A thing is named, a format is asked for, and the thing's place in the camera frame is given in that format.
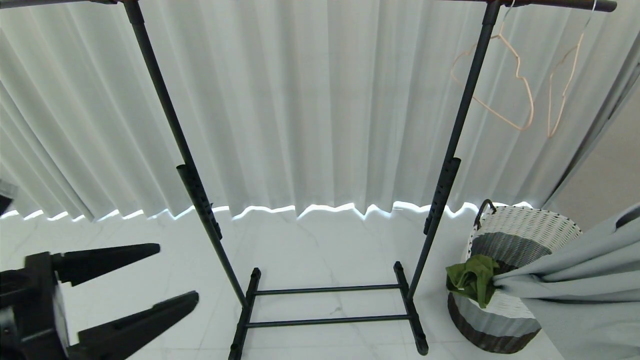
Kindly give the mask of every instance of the green cloth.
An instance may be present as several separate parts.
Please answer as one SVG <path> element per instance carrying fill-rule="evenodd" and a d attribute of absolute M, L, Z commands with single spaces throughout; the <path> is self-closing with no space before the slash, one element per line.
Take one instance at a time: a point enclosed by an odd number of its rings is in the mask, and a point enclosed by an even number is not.
<path fill-rule="evenodd" d="M 491 301 L 495 286 L 491 281 L 498 263 L 486 255 L 473 255 L 466 263 L 447 267 L 447 290 L 468 297 L 481 309 Z"/>

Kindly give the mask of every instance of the pleated curtain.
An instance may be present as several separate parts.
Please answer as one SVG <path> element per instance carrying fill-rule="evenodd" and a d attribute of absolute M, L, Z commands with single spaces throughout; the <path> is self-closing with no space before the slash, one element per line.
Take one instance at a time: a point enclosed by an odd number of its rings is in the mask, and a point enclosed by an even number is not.
<path fill-rule="evenodd" d="M 462 87 L 449 74 L 485 5 L 448 1 L 141 0 L 149 36 L 209 198 L 247 206 L 431 203 Z M 506 9 L 503 8 L 499 22 Z M 548 78 L 587 19 L 564 116 L 547 138 Z M 544 203 L 640 32 L 640 2 L 613 13 L 513 9 L 505 36 L 535 102 L 519 132 L 472 103 L 450 207 Z M 466 79 L 471 57 L 454 71 Z M 571 61 L 554 76 L 561 102 Z M 476 89 L 524 125 L 515 60 L 492 41 Z M 182 163 L 122 5 L 0 11 L 0 178 L 21 215 L 98 219 L 191 203 Z"/>

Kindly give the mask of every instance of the gray fabric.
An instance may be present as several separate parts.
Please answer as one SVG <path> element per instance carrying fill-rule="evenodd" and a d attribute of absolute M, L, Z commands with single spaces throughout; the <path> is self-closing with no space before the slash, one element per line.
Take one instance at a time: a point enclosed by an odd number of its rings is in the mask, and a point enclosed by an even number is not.
<path fill-rule="evenodd" d="M 628 215 L 638 207 L 493 277 L 522 299 L 567 360 L 640 360 L 640 218 Z"/>
<path fill-rule="evenodd" d="M 521 268 L 551 250 L 533 240 L 506 233 L 486 233 L 475 238 L 471 245 L 471 255 L 487 255 L 507 265 Z"/>
<path fill-rule="evenodd" d="M 540 330 L 540 323 L 536 319 L 508 318 L 506 316 L 487 313 L 473 305 L 471 300 L 456 293 L 451 293 L 456 302 L 460 315 L 476 331 L 493 336 L 521 337 Z"/>

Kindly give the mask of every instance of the beige wall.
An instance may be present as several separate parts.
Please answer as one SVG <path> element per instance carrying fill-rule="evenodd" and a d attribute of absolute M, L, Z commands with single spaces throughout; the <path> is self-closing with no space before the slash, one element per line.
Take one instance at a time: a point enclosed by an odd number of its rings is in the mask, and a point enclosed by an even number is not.
<path fill-rule="evenodd" d="M 552 204 L 583 230 L 640 202 L 639 87 Z"/>

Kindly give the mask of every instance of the striped basket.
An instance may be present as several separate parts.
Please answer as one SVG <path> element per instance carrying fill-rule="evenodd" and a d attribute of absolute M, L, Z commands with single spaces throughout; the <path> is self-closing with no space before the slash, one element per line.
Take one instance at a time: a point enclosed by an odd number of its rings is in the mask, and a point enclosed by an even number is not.
<path fill-rule="evenodd" d="M 489 205 L 491 210 L 484 212 Z M 551 254 L 580 236 L 578 226 L 551 211 L 516 206 L 493 206 L 485 200 L 462 257 L 490 256 L 498 274 L 512 271 Z M 519 298 L 496 290 L 485 309 L 477 302 L 449 293 L 449 314 L 464 337 L 475 346 L 498 354 L 522 350 L 540 331 L 540 324 Z"/>

